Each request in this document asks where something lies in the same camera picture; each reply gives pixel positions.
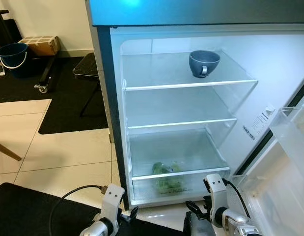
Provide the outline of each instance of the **black rug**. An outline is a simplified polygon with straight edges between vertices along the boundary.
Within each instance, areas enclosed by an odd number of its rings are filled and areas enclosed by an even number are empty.
[[[48,220],[58,197],[10,183],[0,186],[0,236],[48,236]],[[53,220],[53,236],[79,236],[99,209],[63,200]],[[182,236],[177,230],[134,220],[121,222],[118,236]]]
[[[59,58],[53,66],[49,91],[42,94],[34,85],[38,83],[47,60],[32,60],[32,76],[16,79],[10,71],[0,77],[0,103],[39,99],[52,99],[39,129],[40,134],[108,128],[101,92],[96,92],[84,116],[80,111],[96,86],[96,82],[76,79],[73,68],[82,58]]]

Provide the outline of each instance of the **white tile floor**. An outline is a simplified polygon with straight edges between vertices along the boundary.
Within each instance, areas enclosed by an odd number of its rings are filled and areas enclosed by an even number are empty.
[[[14,183],[63,196],[87,184],[120,185],[114,145],[108,129],[41,135],[38,129],[50,100],[0,103],[0,143],[22,157],[0,153],[0,184]],[[97,189],[76,192],[69,199],[100,207]],[[139,219],[182,230],[184,204],[141,209]]]

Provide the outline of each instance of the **caster wheel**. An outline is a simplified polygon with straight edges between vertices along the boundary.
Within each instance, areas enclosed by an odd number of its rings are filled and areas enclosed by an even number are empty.
[[[41,93],[47,93],[48,92],[48,88],[39,88],[39,91]]]

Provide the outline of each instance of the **stool leg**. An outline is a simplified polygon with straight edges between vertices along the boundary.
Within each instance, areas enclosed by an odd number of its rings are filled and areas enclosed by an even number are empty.
[[[85,103],[84,107],[82,108],[82,110],[81,110],[81,112],[80,112],[80,117],[83,116],[84,111],[86,110],[88,104],[89,104],[90,101],[92,100],[92,98],[93,98],[93,96],[95,95],[95,93],[98,91],[99,86],[100,86],[100,84],[99,84],[99,82],[97,82],[97,85],[96,85],[95,89],[93,90],[92,95],[89,97],[89,99],[87,100],[87,102]]]
[[[12,157],[13,159],[20,161],[21,157],[19,157],[17,154],[15,154],[14,152],[12,152],[11,150],[7,149],[5,146],[0,144],[0,151],[6,155],[8,155],[9,157]]]

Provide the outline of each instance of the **black cable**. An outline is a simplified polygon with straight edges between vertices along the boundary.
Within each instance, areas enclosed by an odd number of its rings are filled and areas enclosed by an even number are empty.
[[[99,189],[102,189],[103,187],[102,186],[99,186],[99,185],[94,185],[94,184],[91,184],[91,185],[85,185],[85,186],[82,186],[82,187],[79,187],[79,188],[76,188],[70,192],[68,192],[67,194],[65,194],[62,198],[60,198],[58,200],[58,202],[56,202],[56,204],[53,206],[51,212],[50,212],[50,216],[49,216],[49,236],[53,236],[52,234],[52,221],[53,221],[53,215],[54,215],[54,211],[55,211],[55,208],[57,207],[57,205],[63,200],[65,199],[66,197],[68,197],[70,194],[72,193],[75,193],[81,189],[84,189],[84,188],[99,188]]]
[[[224,182],[225,184],[229,184],[230,186],[233,187],[233,189],[236,191],[236,193],[237,193],[237,195],[238,195],[238,197],[239,197],[239,199],[240,199],[240,201],[241,201],[242,206],[244,207],[244,210],[245,210],[245,212],[246,212],[247,217],[251,218],[250,215],[249,215],[248,209],[247,209],[247,207],[246,207],[246,204],[245,204],[243,198],[241,197],[241,194],[239,193],[238,189],[235,187],[235,185],[234,185],[232,182],[230,182],[230,181],[228,181],[228,180],[226,180],[226,179],[224,179],[224,178],[223,178],[222,180],[223,180],[223,182]]]

